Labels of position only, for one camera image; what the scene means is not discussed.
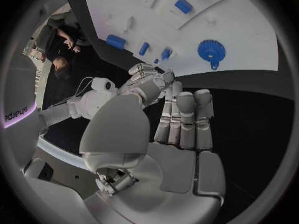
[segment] wire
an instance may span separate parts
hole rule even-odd
[[[84,80],[86,80],[86,79],[92,79],[92,80],[89,81],[89,82],[87,83],[87,85],[86,85],[86,86],[79,92],[79,89],[80,89],[80,86],[82,85],[82,82],[83,82]],[[63,100],[61,100],[61,101],[59,101],[59,102],[57,102],[57,103],[51,105],[51,107],[60,105],[60,104],[62,104],[62,103],[64,103],[64,102],[66,102],[67,100],[69,100],[70,98],[74,98],[74,97],[80,95],[80,94],[81,94],[81,93],[88,87],[88,85],[93,81],[93,79],[94,79],[94,77],[85,77],[85,78],[83,78],[83,79],[81,80],[81,82],[80,82],[80,84],[79,84],[79,86],[78,86],[78,88],[77,88],[77,90],[76,90],[76,93],[75,93],[74,95],[72,95],[72,96],[70,96],[70,97],[68,97],[68,98],[65,98],[65,99],[63,99]]]

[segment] purple light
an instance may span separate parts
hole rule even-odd
[[[33,106],[30,107],[25,114],[22,114],[22,115],[14,118],[14,119],[12,119],[10,121],[5,122],[4,123],[4,128],[8,128],[8,127],[10,127],[10,126],[12,126],[12,125],[20,122],[22,119],[25,119],[26,117],[28,117],[29,115],[31,115],[35,111],[36,108],[37,108],[37,104],[36,104],[36,102],[34,102]]]

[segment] blue plastic part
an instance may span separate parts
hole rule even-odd
[[[144,54],[146,53],[146,51],[149,47],[150,47],[150,45],[147,42],[145,42],[142,45],[142,47],[140,48],[139,55],[144,56]]]
[[[186,0],[178,0],[175,3],[175,6],[185,14],[187,14],[193,9],[192,5],[188,3]]]
[[[171,54],[171,50],[169,48],[165,48],[163,50],[163,52],[161,53],[162,60],[165,60],[165,59],[169,58],[170,54]]]
[[[197,49],[198,55],[211,63],[212,70],[217,70],[219,62],[225,57],[224,46],[215,40],[202,41]]]
[[[125,42],[126,42],[126,40],[124,40],[118,36],[115,36],[115,35],[109,35],[106,39],[107,44],[114,46],[121,50],[124,48]]]

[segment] man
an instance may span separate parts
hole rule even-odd
[[[78,31],[69,26],[53,29],[45,46],[46,58],[55,67],[55,76],[59,79],[70,77],[71,62],[80,47],[75,45]]]

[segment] blue gear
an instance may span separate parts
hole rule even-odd
[[[202,59],[211,62],[212,70],[217,70],[219,62],[225,57],[224,46],[215,40],[202,41],[198,46],[197,52]]]

